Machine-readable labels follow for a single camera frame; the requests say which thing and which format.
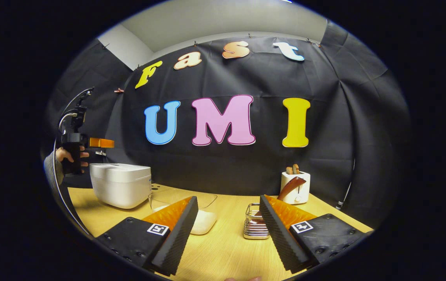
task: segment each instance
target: person's hand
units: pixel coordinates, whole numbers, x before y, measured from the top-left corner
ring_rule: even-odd
[[[235,278],[227,278],[225,281],[237,281]],[[248,281],[261,281],[261,276],[253,277],[249,279]]]
[[[84,151],[84,146],[79,146],[80,151]],[[64,148],[59,148],[57,149],[57,151],[55,152],[55,157],[58,160],[58,162],[62,162],[64,160],[64,158],[67,158],[67,160],[69,162],[73,163],[73,159],[72,159],[72,155],[70,154],[70,152],[66,151]],[[81,152],[80,153],[80,157],[81,158],[85,158],[85,157],[89,157],[89,153],[87,152]],[[81,167],[87,167],[89,164],[87,162],[80,162]]]

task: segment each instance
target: white wall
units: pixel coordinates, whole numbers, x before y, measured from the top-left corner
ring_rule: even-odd
[[[98,40],[104,46],[108,45],[107,49],[131,70],[148,62],[153,55],[145,43],[121,24],[107,30]]]
[[[198,44],[198,43],[204,43],[204,42],[208,42],[208,41],[212,41],[212,40],[225,39],[225,38],[230,38],[230,37],[247,37],[248,34],[251,34],[251,37],[287,37],[287,38],[293,38],[293,39],[306,40],[305,37],[295,36],[295,35],[291,35],[291,34],[276,33],[276,32],[257,32],[257,31],[254,31],[254,32],[227,32],[227,33],[213,34],[213,35],[204,36],[204,37],[198,37],[198,38],[190,39],[190,40],[169,46],[169,47],[164,48],[158,52],[153,53],[150,56],[150,59],[148,59],[148,61],[157,59],[158,57],[162,57],[163,55],[174,52],[175,50],[179,50],[181,48],[185,48],[188,46],[193,46],[194,41],[197,41],[197,44]],[[315,42],[315,43],[320,43],[313,39],[310,39],[310,41]]]

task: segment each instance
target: orange part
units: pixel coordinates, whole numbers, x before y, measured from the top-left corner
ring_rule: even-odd
[[[304,222],[316,218],[315,215],[312,215],[309,212],[301,210],[300,208],[287,204],[266,194],[264,197],[266,197],[275,213],[277,213],[278,218],[282,221],[287,231],[289,231],[289,227],[291,227],[292,224],[297,224],[298,222]]]
[[[95,148],[113,148],[114,141],[110,139],[98,139],[97,137],[90,137],[89,146]]]
[[[162,208],[161,210],[158,210],[157,212],[152,213],[151,215],[148,215],[142,220],[152,224],[169,226],[170,231],[173,231],[190,199],[192,199],[192,197],[180,200],[174,204]]]

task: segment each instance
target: ceiling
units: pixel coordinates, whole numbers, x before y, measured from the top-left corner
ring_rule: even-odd
[[[326,19],[284,0],[170,0],[122,22],[157,52],[226,32],[277,32],[321,41]]]

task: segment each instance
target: brown handle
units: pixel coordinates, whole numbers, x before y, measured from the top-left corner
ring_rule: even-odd
[[[306,183],[306,180],[303,180],[299,176],[293,178],[285,185],[285,187],[282,189],[282,191],[278,195],[277,199],[280,201],[283,201],[284,197],[287,194],[289,194],[289,192],[293,191],[296,187],[299,187],[303,183]]]

